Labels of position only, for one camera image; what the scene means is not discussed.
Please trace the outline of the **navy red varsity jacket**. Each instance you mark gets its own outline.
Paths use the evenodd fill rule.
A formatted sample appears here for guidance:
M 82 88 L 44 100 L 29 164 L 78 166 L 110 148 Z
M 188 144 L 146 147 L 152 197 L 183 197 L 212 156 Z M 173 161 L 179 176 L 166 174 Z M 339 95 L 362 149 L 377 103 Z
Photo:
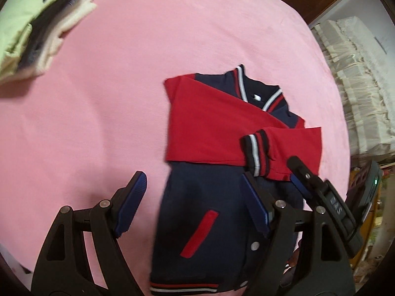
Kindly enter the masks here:
M 149 289 L 153 295 L 199 295 L 241 289 L 267 249 L 240 189 L 249 172 L 293 208 L 303 197 L 287 160 L 313 172 L 321 128 L 292 113 L 282 89 L 246 75 L 188 74 L 164 83 L 171 105 L 166 161 L 171 170 L 159 210 Z

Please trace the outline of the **stack of folded clothes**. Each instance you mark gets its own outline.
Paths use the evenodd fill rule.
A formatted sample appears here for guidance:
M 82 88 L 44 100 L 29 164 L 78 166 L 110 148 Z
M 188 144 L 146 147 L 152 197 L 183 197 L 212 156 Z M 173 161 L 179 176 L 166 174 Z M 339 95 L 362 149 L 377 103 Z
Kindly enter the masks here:
M 44 74 L 94 0 L 1 0 L 1 83 Z

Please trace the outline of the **yellow wooden cabinet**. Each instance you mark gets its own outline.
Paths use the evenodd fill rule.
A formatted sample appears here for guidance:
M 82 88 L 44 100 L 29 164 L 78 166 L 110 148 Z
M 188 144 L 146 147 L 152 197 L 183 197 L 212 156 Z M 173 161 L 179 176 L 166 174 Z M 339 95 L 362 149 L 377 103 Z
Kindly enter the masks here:
M 362 265 L 362 262 L 366 260 L 375 244 L 375 240 L 378 234 L 378 230 L 382 224 L 382 201 L 376 196 L 372 207 L 365 219 L 365 222 L 360 228 L 360 233 L 363 238 L 363 246 L 358 254 L 350 260 L 350 266 L 353 273 L 356 273 L 357 269 Z

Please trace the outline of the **white lace curtain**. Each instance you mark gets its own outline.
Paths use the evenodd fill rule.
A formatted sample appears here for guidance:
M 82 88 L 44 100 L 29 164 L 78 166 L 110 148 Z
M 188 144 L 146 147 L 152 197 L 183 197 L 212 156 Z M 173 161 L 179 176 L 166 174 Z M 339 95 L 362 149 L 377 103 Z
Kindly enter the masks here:
M 351 157 L 394 156 L 394 85 L 386 52 L 357 17 L 326 20 L 312 32 L 341 96 Z

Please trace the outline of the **pink bed blanket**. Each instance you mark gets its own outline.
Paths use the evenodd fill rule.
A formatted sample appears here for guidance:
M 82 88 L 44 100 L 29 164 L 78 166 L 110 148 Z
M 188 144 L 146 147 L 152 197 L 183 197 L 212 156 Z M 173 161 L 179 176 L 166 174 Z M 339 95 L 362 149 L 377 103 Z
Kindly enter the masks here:
M 242 64 L 282 88 L 290 109 L 323 135 L 320 175 L 341 193 L 350 174 L 341 98 L 303 18 L 281 0 L 95 0 L 50 69 L 1 86 L 1 244 L 35 267 L 59 209 L 90 208 L 142 170 L 148 188 L 119 240 L 144 290 L 165 163 L 163 81 Z

